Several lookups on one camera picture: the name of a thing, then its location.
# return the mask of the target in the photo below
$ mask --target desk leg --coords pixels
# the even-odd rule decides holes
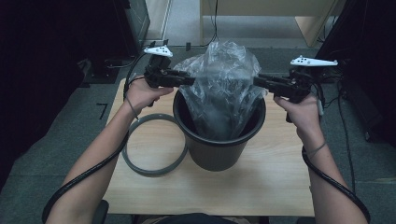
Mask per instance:
[[[269,217],[259,217],[259,224],[270,224]]]
[[[132,224],[139,223],[139,215],[131,215]]]

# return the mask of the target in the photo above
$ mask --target crumpled plastic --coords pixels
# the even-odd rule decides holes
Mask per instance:
[[[174,68],[195,77],[180,86],[198,135],[210,140],[239,137],[265,90],[253,86],[261,70],[256,57],[232,41],[212,42],[205,54]]]

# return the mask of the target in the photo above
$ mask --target person's right hand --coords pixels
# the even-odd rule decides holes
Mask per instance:
[[[317,97],[309,94],[299,104],[291,103],[281,97],[275,97],[274,101],[289,113],[300,138],[304,140],[306,136],[321,133]]]

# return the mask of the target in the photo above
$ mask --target black bucket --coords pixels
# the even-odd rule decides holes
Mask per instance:
[[[248,140],[264,124],[265,102],[262,99],[256,104],[251,118],[239,137],[228,141],[210,140],[197,134],[190,110],[180,91],[175,95],[173,112],[177,125],[186,137],[186,146],[195,163],[208,171],[224,171],[238,161]]]

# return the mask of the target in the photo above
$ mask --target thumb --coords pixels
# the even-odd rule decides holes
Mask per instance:
[[[173,88],[167,88],[167,87],[163,87],[163,88],[159,88],[157,89],[157,91],[160,93],[160,95],[166,95],[169,94],[173,91]]]
[[[286,111],[290,111],[292,107],[292,103],[283,99],[282,97],[276,96],[274,97],[274,101],[277,105],[284,108]]]

